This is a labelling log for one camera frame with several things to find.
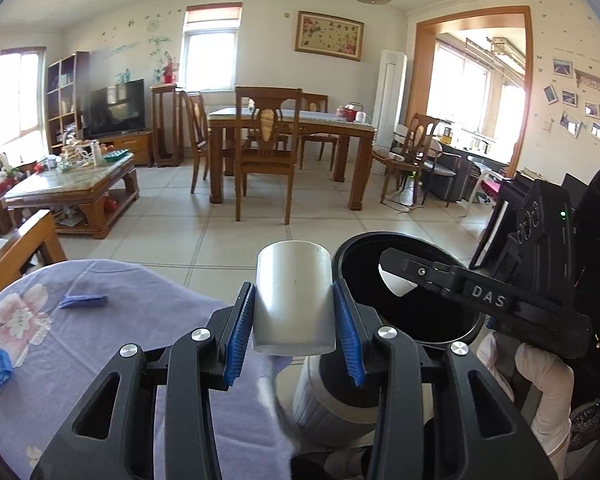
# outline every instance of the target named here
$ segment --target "gloved hand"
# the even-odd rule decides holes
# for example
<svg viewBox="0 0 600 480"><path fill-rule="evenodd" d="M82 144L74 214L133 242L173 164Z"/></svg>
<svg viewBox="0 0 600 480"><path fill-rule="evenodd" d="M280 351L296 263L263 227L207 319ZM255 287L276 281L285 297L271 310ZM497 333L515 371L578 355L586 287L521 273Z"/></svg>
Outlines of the gloved hand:
<svg viewBox="0 0 600 480"><path fill-rule="evenodd" d="M493 333L482 340L477 357L513 401L514 395L509 383L495 367L498 348ZM554 465L558 478L562 480L571 435L569 414L573 395L573 370L557 355L527 343L518 347L515 361L520 374L542 392L531 430Z"/></svg>

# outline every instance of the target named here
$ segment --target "black bucket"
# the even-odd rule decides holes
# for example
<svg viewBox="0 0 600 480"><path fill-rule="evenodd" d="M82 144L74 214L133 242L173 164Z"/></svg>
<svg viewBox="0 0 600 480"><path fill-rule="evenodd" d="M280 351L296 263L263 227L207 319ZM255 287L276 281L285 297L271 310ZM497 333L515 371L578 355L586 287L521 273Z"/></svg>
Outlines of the black bucket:
<svg viewBox="0 0 600 480"><path fill-rule="evenodd" d="M462 266L433 244L391 232L364 233L344 242L333 258L333 279L344 278L357 303L373 307L388 324L414 340L444 348L453 341L471 343L484 314L419 286L403 297L393 294L378 272L380 254L389 248L447 265Z"/></svg>

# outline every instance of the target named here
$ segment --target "tv screen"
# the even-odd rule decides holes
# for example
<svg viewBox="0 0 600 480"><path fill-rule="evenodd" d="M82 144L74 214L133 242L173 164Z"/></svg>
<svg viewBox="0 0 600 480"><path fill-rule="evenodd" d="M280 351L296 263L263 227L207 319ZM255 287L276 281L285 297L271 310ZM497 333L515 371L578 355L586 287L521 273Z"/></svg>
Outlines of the tv screen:
<svg viewBox="0 0 600 480"><path fill-rule="evenodd" d="M89 137L144 130L144 79L91 92L83 109Z"/></svg>

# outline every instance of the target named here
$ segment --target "picture frame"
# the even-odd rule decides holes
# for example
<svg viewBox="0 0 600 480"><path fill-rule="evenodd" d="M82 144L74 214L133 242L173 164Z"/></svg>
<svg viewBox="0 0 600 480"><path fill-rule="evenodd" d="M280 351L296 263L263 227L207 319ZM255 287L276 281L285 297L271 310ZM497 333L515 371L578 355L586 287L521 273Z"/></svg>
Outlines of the picture frame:
<svg viewBox="0 0 600 480"><path fill-rule="evenodd" d="M584 114L587 117L593 117L595 119L600 118L600 105L597 103L584 103Z"/></svg>
<svg viewBox="0 0 600 480"><path fill-rule="evenodd" d="M555 89L553 85L545 86L543 89L544 95L548 104L552 105L557 103L560 99L558 99L558 94L555 93Z"/></svg>
<svg viewBox="0 0 600 480"><path fill-rule="evenodd" d="M296 52L360 61L364 30L362 22L300 10Z"/></svg>
<svg viewBox="0 0 600 480"><path fill-rule="evenodd" d="M560 118L560 126L565 128L573 137L578 137L582 123L575 117L570 116L568 112L563 112Z"/></svg>
<svg viewBox="0 0 600 480"><path fill-rule="evenodd" d="M554 74L573 78L573 63L565 59L554 59Z"/></svg>
<svg viewBox="0 0 600 480"><path fill-rule="evenodd" d="M562 91L562 102L566 105L578 107L578 95L576 92L569 92L568 90Z"/></svg>
<svg viewBox="0 0 600 480"><path fill-rule="evenodd" d="M600 141L600 124L591 123L591 135L596 137L597 140Z"/></svg>

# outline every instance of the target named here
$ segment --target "red teapot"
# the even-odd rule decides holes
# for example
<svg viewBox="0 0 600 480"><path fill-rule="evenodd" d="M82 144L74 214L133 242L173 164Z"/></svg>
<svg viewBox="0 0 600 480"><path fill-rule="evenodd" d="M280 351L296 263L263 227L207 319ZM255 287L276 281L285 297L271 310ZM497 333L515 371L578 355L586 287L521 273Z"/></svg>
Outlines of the red teapot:
<svg viewBox="0 0 600 480"><path fill-rule="evenodd" d="M336 110L336 117L340 117L345 121L352 123L356 120L356 114L361 112L364 107L360 103L349 103L348 105L339 106Z"/></svg>

